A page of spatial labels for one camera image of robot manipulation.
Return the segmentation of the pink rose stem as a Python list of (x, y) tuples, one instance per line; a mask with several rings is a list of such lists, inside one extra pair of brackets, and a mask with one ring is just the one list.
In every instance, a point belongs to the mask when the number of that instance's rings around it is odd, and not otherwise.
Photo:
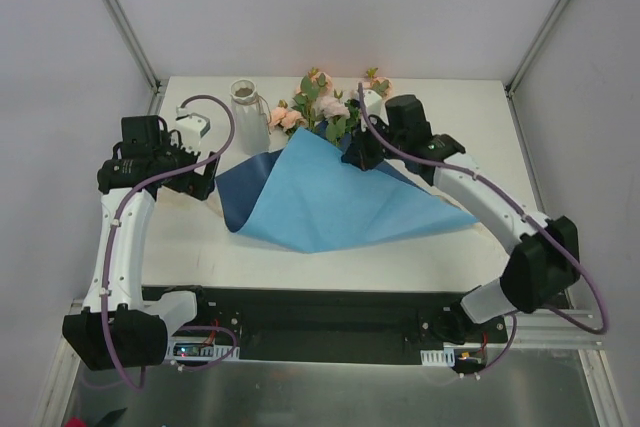
[(316, 132), (326, 140), (338, 145), (346, 133), (351, 114), (348, 107), (338, 98), (325, 96), (317, 103), (317, 113), (321, 116)]

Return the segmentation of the blue wrapping paper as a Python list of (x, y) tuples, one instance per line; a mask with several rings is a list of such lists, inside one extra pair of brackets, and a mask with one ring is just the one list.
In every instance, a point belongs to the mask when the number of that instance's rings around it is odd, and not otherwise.
[(232, 233), (303, 253), (350, 249), (465, 229), (471, 214), (427, 193), (388, 163), (363, 172), (301, 130), (286, 147), (216, 179)]

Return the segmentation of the peach rose stem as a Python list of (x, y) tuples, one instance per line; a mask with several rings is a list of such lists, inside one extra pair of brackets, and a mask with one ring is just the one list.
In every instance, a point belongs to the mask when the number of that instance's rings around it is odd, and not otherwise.
[(268, 127), (271, 132), (281, 130), (291, 137), (299, 128), (307, 126), (307, 121), (301, 112), (291, 109), (285, 100), (280, 100), (270, 111)]

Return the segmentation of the orange rose stem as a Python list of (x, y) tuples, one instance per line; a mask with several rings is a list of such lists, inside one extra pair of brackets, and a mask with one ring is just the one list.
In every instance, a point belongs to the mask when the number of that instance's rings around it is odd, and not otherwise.
[(363, 78), (363, 88), (365, 90), (372, 90), (380, 95), (383, 99), (387, 99), (391, 96), (393, 91), (393, 84), (387, 77), (380, 76), (378, 74), (378, 68), (372, 67), (366, 70)]

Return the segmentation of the cream printed ribbon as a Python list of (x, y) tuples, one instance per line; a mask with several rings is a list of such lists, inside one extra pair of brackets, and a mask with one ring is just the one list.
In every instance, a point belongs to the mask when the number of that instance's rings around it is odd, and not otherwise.
[(221, 205), (220, 196), (217, 192), (209, 195), (206, 200), (198, 200), (186, 194), (167, 191), (159, 195), (161, 204), (182, 210), (203, 210), (208, 209), (216, 216), (223, 218), (224, 212)]

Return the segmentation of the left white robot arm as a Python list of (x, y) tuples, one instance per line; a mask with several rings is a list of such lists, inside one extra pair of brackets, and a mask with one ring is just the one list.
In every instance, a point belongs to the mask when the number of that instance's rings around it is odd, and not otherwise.
[(97, 173), (102, 227), (92, 282), (79, 313), (63, 320), (62, 333), (92, 371), (163, 362), (169, 338), (179, 328), (204, 334), (210, 310), (194, 287), (174, 287), (145, 305), (142, 264), (158, 191), (167, 188), (204, 201), (214, 190), (215, 162), (202, 173), (199, 160), (208, 118), (187, 114), (168, 128), (159, 116), (125, 117), (122, 139)]

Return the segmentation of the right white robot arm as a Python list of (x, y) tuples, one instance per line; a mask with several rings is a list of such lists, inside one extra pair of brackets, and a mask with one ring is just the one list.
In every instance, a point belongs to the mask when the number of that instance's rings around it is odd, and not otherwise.
[(386, 101), (387, 116), (369, 111), (375, 93), (348, 101), (360, 124), (342, 156), (363, 171), (397, 159), (428, 185), (461, 204), (499, 241), (509, 259), (496, 279), (476, 287), (437, 313), (428, 324), (442, 342), (457, 345), (481, 335), (503, 315), (531, 314), (581, 277), (578, 231), (567, 217), (551, 219), (512, 199), (485, 177), (465, 147), (448, 134), (435, 134), (413, 94)]

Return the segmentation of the white ribbed ceramic vase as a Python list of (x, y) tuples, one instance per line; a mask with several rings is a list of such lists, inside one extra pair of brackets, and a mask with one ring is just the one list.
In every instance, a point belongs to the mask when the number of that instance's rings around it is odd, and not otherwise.
[(233, 82), (230, 98), (243, 151), (249, 156), (267, 152), (270, 145), (269, 108), (256, 84), (249, 79)]

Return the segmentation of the black object at bottom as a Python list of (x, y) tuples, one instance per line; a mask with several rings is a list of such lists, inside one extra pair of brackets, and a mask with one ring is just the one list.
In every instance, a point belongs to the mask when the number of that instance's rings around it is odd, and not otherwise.
[(120, 408), (106, 413), (96, 424), (96, 427), (115, 427), (127, 412), (127, 408)]

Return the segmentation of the red object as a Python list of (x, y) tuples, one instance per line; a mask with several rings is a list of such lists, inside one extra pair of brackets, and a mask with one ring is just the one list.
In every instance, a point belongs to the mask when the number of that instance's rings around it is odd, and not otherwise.
[(87, 427), (87, 424), (77, 417), (72, 417), (63, 425), (63, 427)]

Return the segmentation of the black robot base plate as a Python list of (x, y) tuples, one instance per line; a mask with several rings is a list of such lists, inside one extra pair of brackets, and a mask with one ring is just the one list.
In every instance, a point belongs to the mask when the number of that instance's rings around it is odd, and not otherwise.
[(312, 291), (189, 286), (195, 324), (237, 360), (416, 365), (444, 344), (456, 293)]

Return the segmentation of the left aluminium frame post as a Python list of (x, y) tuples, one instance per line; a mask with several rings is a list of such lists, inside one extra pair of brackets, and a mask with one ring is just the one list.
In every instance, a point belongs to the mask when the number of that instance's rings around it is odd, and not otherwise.
[(162, 81), (152, 67), (120, 0), (102, 0), (102, 2), (150, 91), (157, 95), (161, 90)]

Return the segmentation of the aluminium frame post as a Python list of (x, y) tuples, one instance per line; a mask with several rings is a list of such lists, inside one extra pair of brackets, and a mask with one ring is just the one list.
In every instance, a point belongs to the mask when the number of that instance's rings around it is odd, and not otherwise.
[(162, 81), (152, 67), (120, 0), (102, 0), (102, 2), (150, 91), (157, 95), (161, 90)]
[(525, 76), (538, 57), (542, 48), (551, 37), (554, 29), (562, 19), (564, 13), (573, 0), (555, 0), (542, 24), (536, 31), (531, 43), (527, 47), (521, 61), (510, 80), (505, 84), (505, 94), (511, 99), (524, 81)]

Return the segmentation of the aluminium frame rail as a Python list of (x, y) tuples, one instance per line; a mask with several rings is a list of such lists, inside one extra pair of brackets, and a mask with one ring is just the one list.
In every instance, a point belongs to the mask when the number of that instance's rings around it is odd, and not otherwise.
[[(151, 305), (159, 300), (167, 291), (161, 288), (142, 289), (145, 305)], [(482, 325), (478, 332), (469, 336), (460, 346), (478, 347), (482, 343), (487, 343), (490, 347), (497, 348), (506, 344), (508, 338), (513, 336), (517, 341), (516, 345), (523, 348), (569, 350), (594, 348), (596, 346), (594, 336), (567, 322), (564, 315), (563, 311), (555, 312), (549, 306), (533, 314), (518, 312), (513, 318), (506, 314)], [(168, 345), (178, 341), (202, 344), (209, 333), (217, 334), (221, 330), (218, 326), (197, 325), (194, 321), (183, 325), (172, 334)], [(445, 342), (441, 349), (456, 345)]]

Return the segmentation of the right aluminium frame post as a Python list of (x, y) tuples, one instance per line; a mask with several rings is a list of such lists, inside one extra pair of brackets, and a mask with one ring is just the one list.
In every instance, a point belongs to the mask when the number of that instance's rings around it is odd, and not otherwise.
[(564, 13), (573, 0), (555, 0), (542, 24), (536, 31), (531, 43), (527, 47), (521, 61), (510, 80), (505, 84), (505, 94), (511, 99), (524, 81), (525, 76), (538, 57), (542, 48), (551, 37), (554, 29), (562, 19)]

